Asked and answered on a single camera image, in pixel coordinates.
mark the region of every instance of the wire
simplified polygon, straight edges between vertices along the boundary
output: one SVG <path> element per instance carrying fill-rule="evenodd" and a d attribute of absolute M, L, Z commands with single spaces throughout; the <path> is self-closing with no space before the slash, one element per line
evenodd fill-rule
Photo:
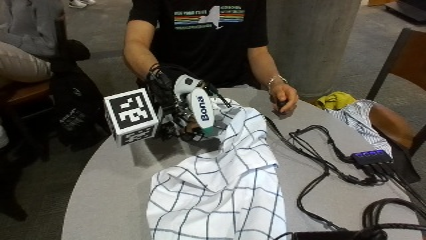
<path fill-rule="evenodd" d="M 224 96 L 223 96 L 220 93 L 216 93 L 216 95 L 217 95 L 219 99 L 223 100 L 225 106 L 227 106 L 228 108 L 231 108 L 232 105 L 231 105 L 231 103 L 227 101 L 227 99 L 224 98 Z"/>
<path fill-rule="evenodd" d="M 394 168 L 392 167 L 394 171 L 394 175 L 390 176 L 390 178 L 394 180 L 394 182 L 406 190 L 406 192 L 417 199 L 417 201 L 422 204 L 422 206 L 426 208 L 426 201 L 422 198 L 422 196 L 418 194 L 418 192 L 412 188 L 410 184 L 406 182 L 406 180 L 401 177 L 401 175 L 396 172 Z"/>
<path fill-rule="evenodd" d="M 363 227 L 369 228 L 380 224 L 380 215 L 388 204 L 397 204 L 412 209 L 426 220 L 426 212 L 412 202 L 400 198 L 385 198 L 373 202 L 363 213 Z"/>
<path fill-rule="evenodd" d="M 287 235 L 292 235 L 292 238 L 293 238 L 293 234 L 295 234 L 293 232 L 287 232 L 287 233 L 281 234 L 279 237 L 276 237 L 275 240 L 280 240 Z"/>
<path fill-rule="evenodd" d="M 382 223 L 376 225 L 372 228 L 364 229 L 363 231 L 369 231 L 371 229 L 406 229 L 406 230 L 418 230 L 426 231 L 426 226 L 408 223 Z"/>
<path fill-rule="evenodd" d="M 352 175 L 347 175 L 344 174 L 339 168 L 329 162 L 327 161 L 321 155 L 319 154 L 319 152 L 316 151 L 316 149 L 313 148 L 313 146 L 307 142 L 307 140 L 304 140 L 300 135 L 307 133 L 308 131 L 320 129 L 320 131 L 328 135 L 328 143 L 332 144 L 333 149 L 337 153 L 337 155 L 340 155 L 340 159 L 344 159 L 345 162 L 351 162 L 348 161 L 349 157 L 345 156 L 345 154 L 343 153 L 343 151 L 337 148 L 335 141 L 332 139 L 332 136 L 329 134 L 329 131 L 325 127 L 320 126 L 320 125 L 312 125 L 308 128 L 303 129 L 303 130 L 297 130 L 296 132 L 291 132 L 291 139 L 293 140 L 293 143 L 283 136 L 276 124 L 273 123 L 273 121 L 265 116 L 267 122 L 272 128 L 272 130 L 275 131 L 276 135 L 279 136 L 280 140 L 284 142 L 284 144 L 292 149 L 295 150 L 299 154 L 301 154 L 303 156 L 308 157 L 311 160 L 313 160 L 315 162 L 317 162 L 320 164 L 320 166 L 324 169 L 323 174 L 308 184 L 308 186 L 303 189 L 299 197 L 297 197 L 297 207 L 299 209 L 315 220 L 323 222 L 329 228 L 332 228 L 333 230 L 340 230 L 340 231 L 348 231 L 348 229 L 340 227 L 339 225 L 336 225 L 332 221 L 329 221 L 328 219 L 325 219 L 324 217 L 321 217 L 320 215 L 315 214 L 313 212 L 308 211 L 303 200 L 304 197 L 311 193 L 311 191 L 315 189 L 315 187 L 321 183 L 321 181 L 331 175 L 331 171 L 333 171 L 339 177 L 352 183 L 352 184 L 359 184 L 363 186 L 375 186 L 381 184 L 381 181 L 377 181 L 376 178 L 373 178 L 372 176 L 369 178 L 367 178 L 365 180 L 360 180 L 359 178 L 356 178 Z"/>

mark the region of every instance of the hand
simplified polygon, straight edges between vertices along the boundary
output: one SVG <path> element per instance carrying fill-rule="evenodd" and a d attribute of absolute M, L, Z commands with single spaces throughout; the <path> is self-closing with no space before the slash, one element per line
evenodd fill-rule
<path fill-rule="evenodd" d="M 285 114 L 296 109 L 299 95 L 296 89 L 283 81 L 271 84 L 269 94 L 275 103 L 275 110 Z"/>

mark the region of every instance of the backpack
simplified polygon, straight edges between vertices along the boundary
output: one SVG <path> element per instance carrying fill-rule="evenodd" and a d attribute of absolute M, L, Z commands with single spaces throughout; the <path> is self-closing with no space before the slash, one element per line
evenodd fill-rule
<path fill-rule="evenodd" d="M 56 71 L 51 79 L 59 139 L 66 145 L 94 145 L 99 125 L 110 134 L 104 96 L 78 64 Z"/>

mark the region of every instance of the yellow object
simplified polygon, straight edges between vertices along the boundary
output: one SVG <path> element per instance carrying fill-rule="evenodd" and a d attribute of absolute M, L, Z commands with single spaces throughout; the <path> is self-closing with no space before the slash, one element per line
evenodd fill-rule
<path fill-rule="evenodd" d="M 345 92 L 333 92 L 327 96 L 323 96 L 316 101 L 315 105 L 316 107 L 324 109 L 332 109 L 332 110 L 341 110 L 344 107 L 347 107 L 349 104 L 355 103 L 357 99 L 355 97 L 345 93 Z"/>

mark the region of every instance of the graphic print on t-shirt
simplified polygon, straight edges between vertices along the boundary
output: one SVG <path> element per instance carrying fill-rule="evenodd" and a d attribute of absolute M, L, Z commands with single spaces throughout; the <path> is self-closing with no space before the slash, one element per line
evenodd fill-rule
<path fill-rule="evenodd" d="M 212 28 L 221 29 L 221 23 L 241 23 L 245 10 L 241 6 L 213 6 L 209 10 L 175 12 L 175 29 L 189 30 Z"/>

